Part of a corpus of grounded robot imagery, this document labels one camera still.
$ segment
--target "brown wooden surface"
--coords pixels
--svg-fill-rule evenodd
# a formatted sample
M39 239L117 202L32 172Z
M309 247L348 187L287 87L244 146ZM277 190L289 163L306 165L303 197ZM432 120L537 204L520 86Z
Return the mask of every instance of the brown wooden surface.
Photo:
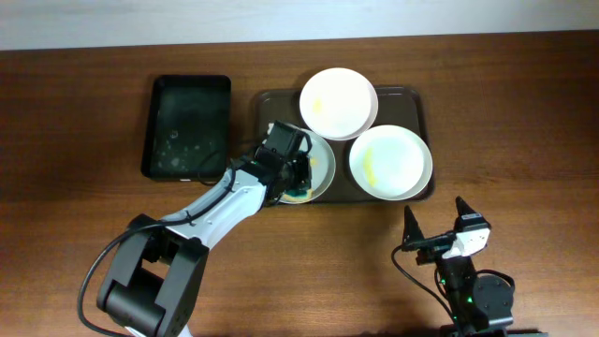
M77 319L84 273L140 212L206 188L139 173L151 80L227 74L231 124L251 136L260 91L353 68L417 89L437 190L414 206L425 235L462 195L494 225L479 268L518 285L514 328L599 335L599 33L401 37L0 53L0 335L93 336ZM356 335L449 322L389 259L402 205L268 209L211 252L195 335ZM433 267L399 261L433 286ZM95 308L94 278L85 309Z

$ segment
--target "wood grain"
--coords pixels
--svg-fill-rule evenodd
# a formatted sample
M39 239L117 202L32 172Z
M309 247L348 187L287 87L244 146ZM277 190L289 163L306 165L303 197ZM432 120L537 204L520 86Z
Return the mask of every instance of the wood grain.
M462 195L494 225L478 268L518 285L514 328L599 335L599 33L399 37L0 53L0 335L93 336L75 299L95 256L140 212L206 191L139 173L159 74L227 74L231 127L252 99L353 68L423 98L437 190L414 206L425 235ZM203 335L401 333L448 323L394 270L401 203L264 210L211 252L190 321ZM433 267L400 262L433 286ZM86 312L95 308L98 271Z

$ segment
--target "tray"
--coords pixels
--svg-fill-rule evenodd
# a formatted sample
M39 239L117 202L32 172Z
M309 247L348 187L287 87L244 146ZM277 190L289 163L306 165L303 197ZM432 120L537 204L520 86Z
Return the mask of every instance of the tray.
M417 135L429 146L429 135L424 121L424 113L420 97L414 90L393 86L374 88L378 95L378 113L373 126L399 125ZM257 134L267 132L269 123L274 120L288 122L307 128L300 115L301 90L284 89L271 90L260 94L256 99ZM335 178L329 189L312 203L327 202L368 202L383 201L364 192L352 176L349 165L349 150L354 140L333 141L328 140L336 159ZM434 172L427 186L417 195L406 201L422 201L432 195L434 191Z

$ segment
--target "white wall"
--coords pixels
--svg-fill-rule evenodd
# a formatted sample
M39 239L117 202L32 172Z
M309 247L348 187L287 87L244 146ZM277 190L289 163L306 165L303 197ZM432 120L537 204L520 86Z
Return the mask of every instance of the white wall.
M599 28L599 0L0 0L0 50Z

